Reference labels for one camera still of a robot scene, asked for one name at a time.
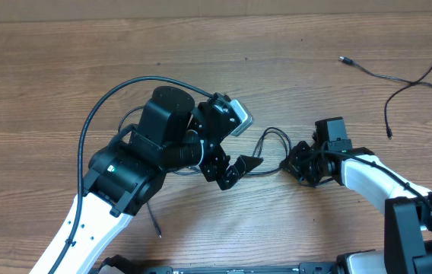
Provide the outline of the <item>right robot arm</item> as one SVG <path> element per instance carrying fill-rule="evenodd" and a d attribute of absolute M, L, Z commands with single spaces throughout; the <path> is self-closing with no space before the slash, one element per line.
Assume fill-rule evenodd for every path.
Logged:
<path fill-rule="evenodd" d="M 362 195 L 384 216 L 382 250 L 345 253 L 327 273 L 432 273 L 432 190 L 406 180 L 369 149 L 355 148 L 341 117 L 315 123 L 313 144 L 299 142 L 280 163 L 315 187 L 326 180 Z"/>

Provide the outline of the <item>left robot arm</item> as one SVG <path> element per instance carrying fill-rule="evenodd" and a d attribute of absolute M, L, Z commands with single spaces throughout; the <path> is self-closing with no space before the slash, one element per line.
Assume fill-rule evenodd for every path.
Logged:
<path fill-rule="evenodd" d="M 231 164 L 221 143 L 252 122 L 246 107 L 227 95 L 197 104 L 179 88 L 155 88 L 139 122 L 121 129 L 90 159 L 83 190 L 74 199 L 82 205 L 71 207 L 32 271 L 88 272 L 169 172 L 199 167 L 208 182 L 230 189 L 262 159 L 241 155 Z"/>

